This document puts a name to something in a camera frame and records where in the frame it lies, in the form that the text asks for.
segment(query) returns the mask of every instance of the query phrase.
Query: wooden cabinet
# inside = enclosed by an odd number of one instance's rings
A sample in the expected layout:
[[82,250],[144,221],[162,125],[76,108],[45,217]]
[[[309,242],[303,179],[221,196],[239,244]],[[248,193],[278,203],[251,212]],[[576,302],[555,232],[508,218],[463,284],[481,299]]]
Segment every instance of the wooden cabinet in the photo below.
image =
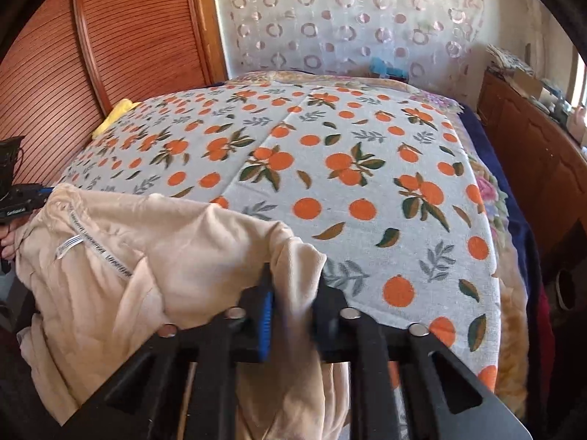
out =
[[563,129],[490,73],[478,113],[544,256],[587,216],[587,162]]

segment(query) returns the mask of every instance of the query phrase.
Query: bed sheet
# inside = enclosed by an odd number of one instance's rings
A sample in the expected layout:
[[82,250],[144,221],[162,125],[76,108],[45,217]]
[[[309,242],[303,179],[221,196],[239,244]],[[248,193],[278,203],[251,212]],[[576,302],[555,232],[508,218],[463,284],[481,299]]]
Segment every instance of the bed sheet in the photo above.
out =
[[327,254],[328,284],[350,305],[387,325],[425,323],[493,388],[498,233],[459,112],[394,81],[252,73],[143,102],[62,180],[283,220]]

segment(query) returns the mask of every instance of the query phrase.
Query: yellow towel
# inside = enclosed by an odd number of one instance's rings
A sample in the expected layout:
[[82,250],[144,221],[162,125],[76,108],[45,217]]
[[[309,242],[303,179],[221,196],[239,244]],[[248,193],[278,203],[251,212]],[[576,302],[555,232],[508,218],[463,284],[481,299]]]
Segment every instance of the yellow towel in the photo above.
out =
[[120,117],[124,116],[124,114],[128,113],[128,111],[137,107],[139,104],[140,102],[133,102],[130,99],[121,99],[118,101],[110,111],[110,114],[108,114],[108,117],[104,119],[104,122],[92,132],[92,140],[98,137],[101,133],[104,133],[106,129],[115,123]]

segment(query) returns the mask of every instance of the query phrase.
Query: silver bolt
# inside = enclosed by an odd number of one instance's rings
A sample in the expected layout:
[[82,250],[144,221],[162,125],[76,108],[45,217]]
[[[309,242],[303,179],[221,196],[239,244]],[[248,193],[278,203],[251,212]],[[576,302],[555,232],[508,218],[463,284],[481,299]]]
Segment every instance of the silver bolt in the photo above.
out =
[[228,308],[226,310],[226,312],[224,313],[224,316],[227,317],[228,319],[242,319],[246,315],[247,315],[247,312],[242,307],[238,307],[238,306],[233,306],[231,308]]
[[361,317],[361,313],[359,313],[354,307],[345,307],[344,309],[341,309],[340,315],[344,319],[358,319]]
[[425,325],[419,323],[411,325],[408,330],[411,335],[416,337],[426,336],[430,332]]
[[174,324],[164,324],[158,330],[159,337],[174,337],[177,334],[177,326]]

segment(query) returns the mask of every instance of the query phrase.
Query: dark blue blanket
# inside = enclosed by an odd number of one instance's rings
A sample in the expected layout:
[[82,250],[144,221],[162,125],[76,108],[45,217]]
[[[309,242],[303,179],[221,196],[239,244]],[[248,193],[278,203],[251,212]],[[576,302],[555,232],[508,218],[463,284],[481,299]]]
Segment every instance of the dark blue blanket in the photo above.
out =
[[526,313],[528,315],[528,336],[530,346],[528,351],[529,369],[526,426],[535,439],[541,438],[542,425],[544,423],[544,410],[541,404],[540,392],[540,346],[537,324],[538,299],[540,295],[540,286],[542,284],[540,257],[538,255],[532,231],[512,194],[510,184],[504,175],[504,171],[501,168],[493,147],[485,134],[481,122],[469,106],[462,106],[464,112],[460,114],[460,118],[465,129],[469,133],[469,136],[471,136],[477,154],[497,179],[501,191],[508,195],[506,200],[506,206],[509,213],[508,220],[510,223],[508,229],[512,235],[513,244],[518,251],[519,270],[528,292]]

